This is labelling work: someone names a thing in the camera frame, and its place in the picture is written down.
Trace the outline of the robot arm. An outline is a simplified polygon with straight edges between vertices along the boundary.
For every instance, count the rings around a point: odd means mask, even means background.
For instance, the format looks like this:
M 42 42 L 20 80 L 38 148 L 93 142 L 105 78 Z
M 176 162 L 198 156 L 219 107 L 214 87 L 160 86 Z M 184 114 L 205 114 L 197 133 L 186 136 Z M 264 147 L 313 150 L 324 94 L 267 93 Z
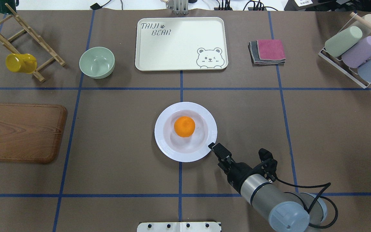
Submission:
M 218 158 L 218 166 L 227 176 L 228 183 L 277 232 L 317 232 L 328 226 L 322 222 L 328 215 L 327 206 L 318 194 L 284 192 L 273 183 L 278 180 L 277 160 L 271 152 L 259 150 L 260 163 L 250 167 L 235 162 L 222 144 L 208 147 Z

